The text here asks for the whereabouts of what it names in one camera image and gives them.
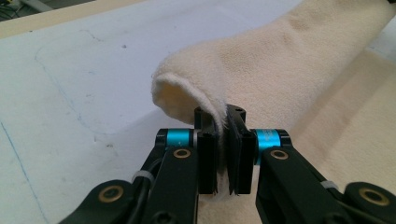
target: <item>white tabletop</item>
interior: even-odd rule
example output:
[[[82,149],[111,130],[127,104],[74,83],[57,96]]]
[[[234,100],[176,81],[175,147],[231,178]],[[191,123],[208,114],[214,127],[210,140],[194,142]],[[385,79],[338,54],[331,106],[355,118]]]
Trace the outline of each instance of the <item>white tabletop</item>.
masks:
[[[56,223],[96,185],[130,180],[160,128],[151,74],[188,45],[300,1],[145,1],[0,39],[0,223]],[[396,22],[370,49],[396,62]]]

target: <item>cream fabric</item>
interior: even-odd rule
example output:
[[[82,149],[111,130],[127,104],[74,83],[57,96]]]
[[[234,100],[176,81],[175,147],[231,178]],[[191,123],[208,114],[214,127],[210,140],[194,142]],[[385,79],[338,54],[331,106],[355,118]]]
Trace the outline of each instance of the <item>cream fabric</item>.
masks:
[[[261,28],[166,58],[153,77],[153,102],[188,123],[199,105],[220,129],[226,104],[239,105],[249,128],[286,129],[296,148],[342,186],[367,177],[360,168],[372,157],[373,176],[396,170],[396,141],[381,126],[396,130],[396,66],[363,51],[395,14],[386,0],[305,0]],[[219,180],[215,200],[228,194],[226,172]],[[376,181],[395,186],[394,177]]]

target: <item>white table surface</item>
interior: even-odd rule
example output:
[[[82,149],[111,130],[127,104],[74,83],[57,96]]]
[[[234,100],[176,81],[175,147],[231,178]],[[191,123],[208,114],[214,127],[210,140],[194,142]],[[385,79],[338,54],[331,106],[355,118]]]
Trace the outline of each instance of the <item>white table surface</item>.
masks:
[[[268,23],[300,1],[146,1],[0,39],[0,223],[57,223],[96,185],[130,180],[160,128],[167,55]],[[369,47],[396,62],[396,22]]]

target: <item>blue ring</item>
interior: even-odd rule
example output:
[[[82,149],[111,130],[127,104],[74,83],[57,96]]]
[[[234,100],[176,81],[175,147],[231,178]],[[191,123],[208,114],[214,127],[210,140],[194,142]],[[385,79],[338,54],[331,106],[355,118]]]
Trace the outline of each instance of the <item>blue ring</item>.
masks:
[[[169,129],[166,147],[188,147],[190,145],[189,129]]]
[[[275,129],[256,129],[259,155],[256,165],[262,162],[262,152],[269,147],[281,147],[279,133]]]

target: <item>fabric fold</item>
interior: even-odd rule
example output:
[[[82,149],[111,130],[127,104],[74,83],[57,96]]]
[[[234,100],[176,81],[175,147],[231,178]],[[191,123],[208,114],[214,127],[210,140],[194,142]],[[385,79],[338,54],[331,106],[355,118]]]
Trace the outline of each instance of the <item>fabric fold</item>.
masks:
[[[226,105],[239,105],[249,128],[289,131],[395,14],[386,0],[305,0],[263,27],[166,58],[153,76],[153,102],[187,123],[200,106],[220,130]],[[226,173],[219,178],[222,197]]]

